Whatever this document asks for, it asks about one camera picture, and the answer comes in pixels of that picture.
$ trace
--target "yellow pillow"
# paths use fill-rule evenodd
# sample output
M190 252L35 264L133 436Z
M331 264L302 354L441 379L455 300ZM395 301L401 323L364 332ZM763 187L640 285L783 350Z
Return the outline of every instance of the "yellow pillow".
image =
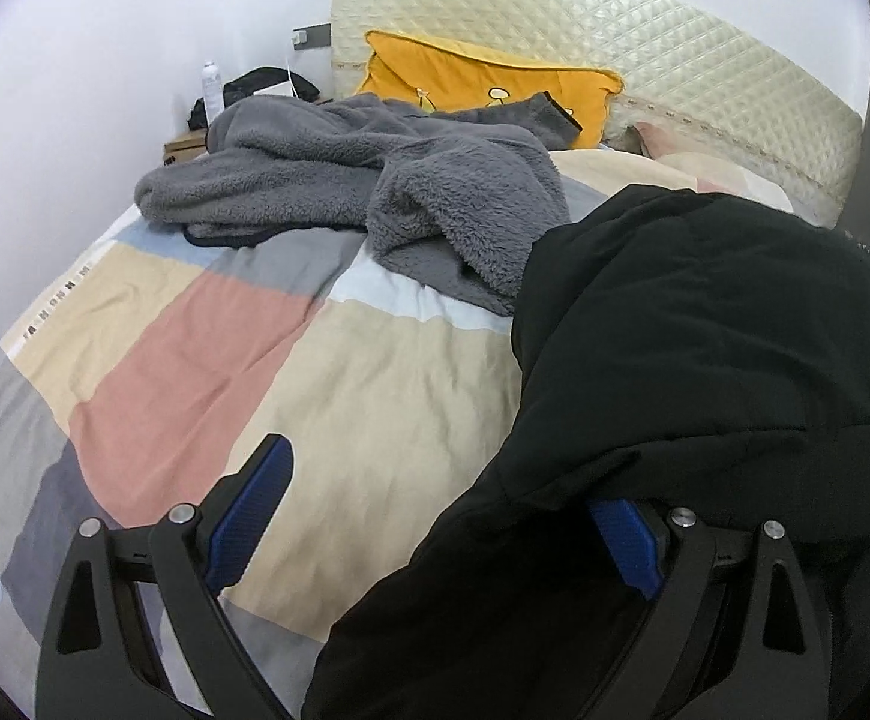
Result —
M609 115L609 95L624 87L610 70L560 67L460 40L412 37L373 29L373 50L360 92L417 103L427 113L504 105L548 92L582 132L573 148L597 146Z

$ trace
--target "white bottle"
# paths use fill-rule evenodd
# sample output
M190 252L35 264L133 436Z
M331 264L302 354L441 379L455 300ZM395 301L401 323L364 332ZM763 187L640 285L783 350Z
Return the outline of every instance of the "white bottle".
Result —
M202 68L202 97L205 100L205 118L211 124L225 110L222 74L214 62L206 62Z

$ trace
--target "black bag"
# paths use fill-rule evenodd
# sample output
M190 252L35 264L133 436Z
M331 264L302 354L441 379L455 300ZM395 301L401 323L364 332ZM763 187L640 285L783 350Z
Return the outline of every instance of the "black bag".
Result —
M225 98L225 108L234 105L242 98L254 95L259 89L275 86L277 83L288 81L288 70L283 68L256 68L249 70L244 76L229 81L222 87L222 96ZM303 79L298 73L292 74L292 84L299 98L306 103L318 100L319 90L315 84ZM205 100L198 98L192 107L191 116L188 117L188 129L192 132L198 129L206 129L208 119L205 116Z

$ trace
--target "quilted headboard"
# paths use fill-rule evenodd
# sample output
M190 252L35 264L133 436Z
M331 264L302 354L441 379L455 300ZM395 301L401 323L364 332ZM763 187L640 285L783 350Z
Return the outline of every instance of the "quilted headboard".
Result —
M677 129L781 185L804 218L835 224L862 122L826 86L723 20L675 0L332 0L335 93L351 94L384 28L517 55L609 67L625 93L607 134Z

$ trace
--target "blue gripper pad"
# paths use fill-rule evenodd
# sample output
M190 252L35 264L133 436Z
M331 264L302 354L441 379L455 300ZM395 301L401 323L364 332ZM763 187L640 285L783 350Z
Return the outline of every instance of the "blue gripper pad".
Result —
M242 578L292 481L293 466L291 443L278 437L212 531L205 584L213 596Z
M626 500L589 501L589 513L609 548L622 581L651 601L662 589L659 552L654 533Z

